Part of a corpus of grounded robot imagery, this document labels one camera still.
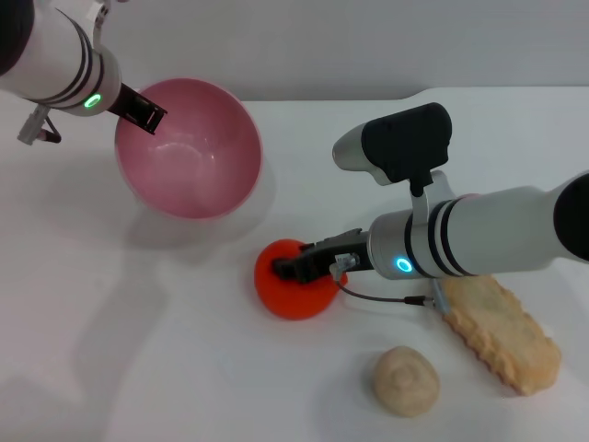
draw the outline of white table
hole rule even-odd
[[[368,228],[410,204],[344,172],[331,146],[354,125],[430,101],[454,122],[456,193],[589,169],[589,88],[444,88],[401,101],[248,103],[265,144],[251,199],[208,225],[137,203],[113,155],[115,118],[55,112],[61,145],[21,145],[31,105],[0,97],[0,439],[35,442],[582,441],[589,438],[589,267],[555,262],[501,281],[563,352],[558,383],[516,398],[432,312],[340,296],[319,317],[277,320],[254,261],[278,238]],[[376,296],[424,282],[354,274]],[[442,393],[398,419],[374,403],[369,368],[397,345],[423,352]]]

